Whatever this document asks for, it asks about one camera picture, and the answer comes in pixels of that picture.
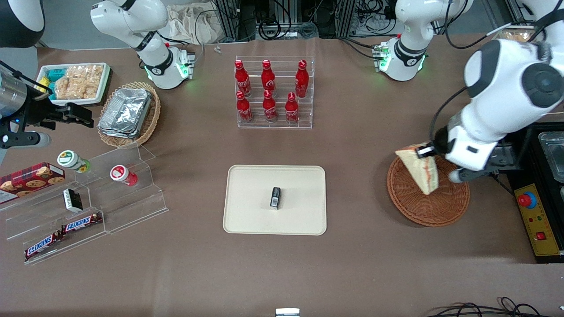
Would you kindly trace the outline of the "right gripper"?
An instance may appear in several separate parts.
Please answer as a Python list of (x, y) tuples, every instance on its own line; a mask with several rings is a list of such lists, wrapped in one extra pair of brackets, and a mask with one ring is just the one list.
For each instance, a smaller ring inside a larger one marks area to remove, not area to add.
[(20, 125), (40, 125), (42, 121), (61, 122), (65, 124), (80, 124), (87, 128), (93, 128), (91, 110), (77, 104), (67, 104), (66, 106), (58, 106), (52, 104), (50, 99), (40, 101), (31, 100), (24, 103), (22, 114), (20, 116)]

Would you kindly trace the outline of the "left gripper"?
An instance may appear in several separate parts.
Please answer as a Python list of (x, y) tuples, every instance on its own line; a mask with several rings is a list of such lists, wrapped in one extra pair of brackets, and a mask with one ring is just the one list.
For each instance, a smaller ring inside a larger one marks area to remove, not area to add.
[(447, 125), (436, 131), (434, 139), (430, 144), (424, 144), (423, 146), (416, 148), (416, 156), (418, 159), (445, 156), (449, 152), (449, 127)]

